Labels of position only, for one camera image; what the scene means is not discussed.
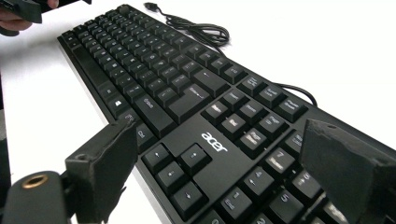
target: keyboard cable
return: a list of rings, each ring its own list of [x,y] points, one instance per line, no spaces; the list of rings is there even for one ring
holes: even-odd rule
[[[158,10],[163,16],[165,16],[167,25],[177,30],[187,32],[188,35],[191,35],[196,40],[200,41],[201,43],[207,46],[212,47],[218,53],[225,56],[225,54],[219,48],[228,44],[228,42],[230,41],[230,33],[224,27],[210,23],[194,23],[186,19],[180,18],[178,16],[165,14],[161,11],[158,5],[154,3],[145,3],[144,6],[146,7],[146,9],[153,12],[157,12]],[[308,91],[287,84],[281,84],[281,83],[276,83],[276,84],[283,89],[299,91],[300,93],[304,94],[306,97],[309,98],[312,105],[318,106],[315,97]]]

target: white surface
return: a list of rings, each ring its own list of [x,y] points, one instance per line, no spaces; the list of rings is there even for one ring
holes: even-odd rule
[[[63,172],[64,159],[106,125],[56,37],[122,3],[146,11],[137,0],[78,2],[46,13],[44,24],[17,37],[0,36],[13,182],[38,171]],[[157,3],[165,13],[226,27],[229,58],[310,91],[321,109],[396,148],[395,1]],[[126,185],[110,223],[160,222],[133,175]]]

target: computer keyboard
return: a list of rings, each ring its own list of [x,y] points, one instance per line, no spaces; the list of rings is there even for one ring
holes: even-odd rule
[[[304,125],[364,133],[148,14],[122,5],[58,37],[173,223],[347,223],[299,163]]]

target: hand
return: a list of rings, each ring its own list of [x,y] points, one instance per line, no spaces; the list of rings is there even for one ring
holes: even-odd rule
[[[59,0],[48,0],[47,4],[51,8],[59,5]],[[31,22],[21,19],[19,16],[0,8],[0,26],[10,31],[23,31],[32,25]]]

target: keycap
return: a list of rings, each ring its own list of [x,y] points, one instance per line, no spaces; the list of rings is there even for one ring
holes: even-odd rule
[[[221,77],[206,69],[195,74],[192,80],[207,91],[213,98],[218,97],[230,88]]]
[[[180,156],[180,163],[188,175],[195,175],[210,162],[209,156],[197,144]]]
[[[255,97],[256,100],[271,109],[279,105],[285,98],[286,95],[283,93],[282,89],[272,85],[267,86]]]
[[[147,94],[134,103],[137,113],[148,122],[148,126],[159,138],[176,128],[174,121]]]
[[[253,205],[249,197],[238,187],[220,201],[219,211],[230,223],[243,223]]]
[[[172,118],[182,123],[204,105],[210,102],[210,95],[196,84],[192,84],[183,91],[184,95],[169,105],[168,110]]]
[[[268,175],[260,166],[252,170],[245,177],[241,189],[255,203],[262,203],[266,196],[270,195],[274,179]]]
[[[264,165],[268,166],[268,172],[273,176],[284,175],[294,164],[295,159],[285,152],[281,147],[278,147],[265,160]]]
[[[275,108],[275,112],[284,119],[295,122],[307,110],[304,103],[294,98],[287,98]]]
[[[177,212],[187,221],[206,201],[205,196],[192,182],[188,182],[170,198]]]
[[[275,223],[292,223],[303,209],[303,204],[284,189],[270,202],[268,217]]]
[[[161,188],[163,188],[163,191],[168,195],[177,191],[188,181],[187,175],[175,161],[172,161],[169,165],[163,168],[157,175],[155,175],[155,178]]]
[[[236,144],[254,160],[268,147],[270,142],[267,137],[253,128],[245,133]]]
[[[215,126],[223,122],[230,114],[230,109],[220,101],[215,102],[202,112],[202,116]]]
[[[146,154],[142,160],[151,173],[156,175],[162,168],[169,164],[173,158],[163,144],[159,144]]]

